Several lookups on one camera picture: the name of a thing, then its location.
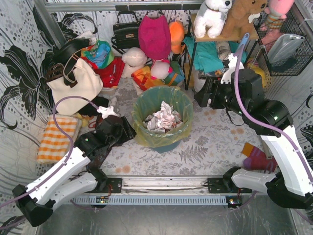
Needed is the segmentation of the yellow translucent trash bag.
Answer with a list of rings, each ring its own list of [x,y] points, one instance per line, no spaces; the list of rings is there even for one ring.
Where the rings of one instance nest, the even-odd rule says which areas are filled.
[[[157,148],[178,142],[191,132],[193,104],[177,87],[152,87],[133,105],[135,140]]]

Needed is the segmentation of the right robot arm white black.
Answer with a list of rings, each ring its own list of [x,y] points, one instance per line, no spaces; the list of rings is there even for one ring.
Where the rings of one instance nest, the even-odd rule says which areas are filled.
[[[239,94],[245,110],[257,122],[243,114],[235,96],[233,72],[229,82],[220,77],[208,77],[202,89],[194,94],[200,107],[232,111],[242,117],[265,142],[279,167],[277,173],[259,173],[232,167],[223,175],[223,185],[229,192],[248,189],[265,193],[278,206],[307,209],[313,204],[313,172],[305,158],[292,117],[280,101],[265,98],[262,77],[251,69],[239,70]]]

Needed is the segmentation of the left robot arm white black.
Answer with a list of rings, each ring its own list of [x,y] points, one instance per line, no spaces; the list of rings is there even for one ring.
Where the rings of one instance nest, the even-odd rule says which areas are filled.
[[[85,192],[102,193],[103,200],[121,192],[122,179],[109,178],[100,168],[113,147],[136,136],[126,117],[109,115],[82,134],[50,170],[26,186],[12,190],[16,206],[32,227],[46,222],[62,204]]]

